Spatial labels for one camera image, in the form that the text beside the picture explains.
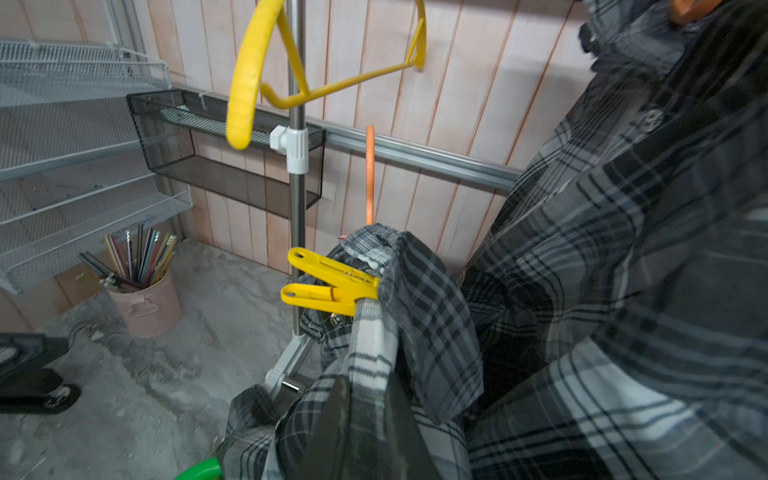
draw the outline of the concrete floor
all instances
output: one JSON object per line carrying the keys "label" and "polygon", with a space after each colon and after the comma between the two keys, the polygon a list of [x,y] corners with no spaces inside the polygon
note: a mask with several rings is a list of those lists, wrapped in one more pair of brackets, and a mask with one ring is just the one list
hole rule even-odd
{"label": "concrete floor", "polygon": [[[184,315],[157,338],[130,337],[105,293],[45,328],[70,339],[51,366],[83,394],[59,415],[0,415],[0,477],[168,480],[212,456],[230,400],[290,340],[288,276],[194,240],[173,275]],[[319,375],[317,345],[300,373]]]}

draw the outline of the yellow clothes hanger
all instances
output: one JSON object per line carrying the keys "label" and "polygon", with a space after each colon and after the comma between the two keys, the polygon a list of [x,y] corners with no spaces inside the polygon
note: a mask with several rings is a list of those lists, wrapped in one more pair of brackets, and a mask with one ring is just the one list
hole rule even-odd
{"label": "yellow clothes hanger", "polygon": [[288,261],[297,269],[330,286],[290,283],[280,291],[288,305],[355,316],[356,301],[379,299],[379,279],[358,269],[318,255],[306,248],[288,250]]}
{"label": "yellow clothes hanger", "polygon": [[[310,89],[306,83],[304,66],[299,58],[299,51],[293,42],[288,17],[283,3],[285,0],[260,0],[250,19],[248,29],[240,46],[237,56],[235,72],[232,77],[230,90],[230,102],[227,109],[227,140],[232,147],[243,150],[250,144],[250,135],[253,130],[253,112],[256,109],[256,99],[259,87],[264,97],[277,108],[291,108],[305,104],[316,98],[324,97],[333,92],[362,83],[371,78],[380,77],[394,71],[416,66],[419,70],[424,68],[427,47],[427,24],[424,10],[424,0],[416,0],[416,9],[419,13],[419,22],[413,35],[411,45],[406,52],[406,59],[400,65],[380,68],[356,77],[337,81],[319,88]],[[280,37],[288,52],[288,62],[291,71],[296,77],[299,93],[283,98],[275,93],[267,83],[261,83],[261,71],[264,66],[266,49],[270,44],[272,30],[277,24]]]}

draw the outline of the wire rack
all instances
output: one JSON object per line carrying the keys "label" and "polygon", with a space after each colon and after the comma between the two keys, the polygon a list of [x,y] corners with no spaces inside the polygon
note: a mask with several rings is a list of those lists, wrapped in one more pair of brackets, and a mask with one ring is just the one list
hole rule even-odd
{"label": "wire rack", "polygon": [[[233,198],[290,218],[290,187],[282,181],[232,167],[200,154],[192,132],[226,137],[227,103],[185,90],[128,95],[128,104],[155,173]],[[286,118],[258,111],[250,148],[270,150],[270,132]],[[322,196],[325,131],[309,127],[310,170],[306,174],[306,207]]]}
{"label": "wire rack", "polygon": [[123,98],[169,85],[164,62],[126,48],[0,42],[0,108]]}
{"label": "wire rack", "polygon": [[155,225],[192,207],[188,190],[165,195],[157,180],[141,178],[0,224],[0,286],[20,293],[75,265],[78,253],[102,250],[104,235]]}
{"label": "wire rack", "polygon": [[108,45],[0,40],[0,287],[57,275],[103,237],[191,208],[147,168],[125,95],[167,66]]}
{"label": "wire rack", "polygon": [[124,98],[168,88],[123,48],[0,41],[0,180],[138,150]]}
{"label": "wire rack", "polygon": [[131,151],[6,180],[0,182],[0,224],[151,175],[141,151]]}

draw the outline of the pink metal bucket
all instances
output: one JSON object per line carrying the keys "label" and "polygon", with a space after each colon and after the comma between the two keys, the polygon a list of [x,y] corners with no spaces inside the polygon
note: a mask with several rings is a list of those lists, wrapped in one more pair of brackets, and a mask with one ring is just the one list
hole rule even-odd
{"label": "pink metal bucket", "polygon": [[146,339],[165,333],[181,318],[181,305],[170,272],[144,290],[108,293],[123,317],[128,333],[137,338]]}

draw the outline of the drying rack base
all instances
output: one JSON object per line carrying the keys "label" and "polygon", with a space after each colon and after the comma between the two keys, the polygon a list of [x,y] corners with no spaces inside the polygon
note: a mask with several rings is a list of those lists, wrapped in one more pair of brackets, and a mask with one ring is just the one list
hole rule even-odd
{"label": "drying rack base", "polygon": [[264,379],[264,388],[270,394],[272,400],[280,393],[283,380],[291,377],[299,369],[311,346],[312,339],[308,335],[293,334],[293,338],[283,351],[283,354],[280,355],[275,366],[266,373]]}

